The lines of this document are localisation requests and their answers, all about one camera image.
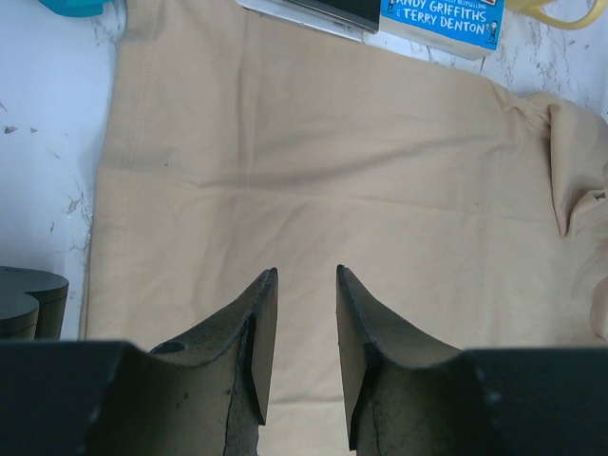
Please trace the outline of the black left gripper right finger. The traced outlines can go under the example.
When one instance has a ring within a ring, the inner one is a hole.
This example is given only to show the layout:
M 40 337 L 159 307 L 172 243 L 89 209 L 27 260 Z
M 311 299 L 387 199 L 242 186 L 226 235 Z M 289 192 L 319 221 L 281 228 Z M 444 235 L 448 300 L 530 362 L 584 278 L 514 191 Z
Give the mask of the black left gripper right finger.
M 603 455 L 604 348 L 458 350 L 336 270 L 348 445 L 358 455 Z

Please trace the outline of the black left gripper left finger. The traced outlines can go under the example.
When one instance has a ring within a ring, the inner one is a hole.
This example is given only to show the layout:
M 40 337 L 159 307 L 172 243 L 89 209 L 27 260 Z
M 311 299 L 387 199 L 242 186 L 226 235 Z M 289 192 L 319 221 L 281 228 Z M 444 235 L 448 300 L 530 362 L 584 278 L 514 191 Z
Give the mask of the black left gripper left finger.
M 267 419 L 278 273 L 152 351 L 6 341 L 5 455 L 254 455 Z

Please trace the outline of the beige t shirt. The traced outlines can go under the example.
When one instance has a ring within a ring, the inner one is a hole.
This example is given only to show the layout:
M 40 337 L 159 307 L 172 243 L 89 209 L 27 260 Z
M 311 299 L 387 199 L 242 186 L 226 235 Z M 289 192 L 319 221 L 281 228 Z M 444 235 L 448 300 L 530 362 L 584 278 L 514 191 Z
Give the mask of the beige t shirt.
M 277 268 L 264 455 L 348 451 L 345 265 L 458 348 L 607 337 L 607 125 L 233 1 L 131 1 L 86 334 L 150 349 Z

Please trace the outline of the teal t shirt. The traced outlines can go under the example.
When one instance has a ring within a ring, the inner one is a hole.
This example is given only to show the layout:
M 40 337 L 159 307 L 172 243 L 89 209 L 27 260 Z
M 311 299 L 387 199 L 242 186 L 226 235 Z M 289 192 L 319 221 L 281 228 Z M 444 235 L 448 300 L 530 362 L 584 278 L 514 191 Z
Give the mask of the teal t shirt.
M 72 18 L 87 18 L 101 15 L 110 0 L 39 0 L 52 12 Z

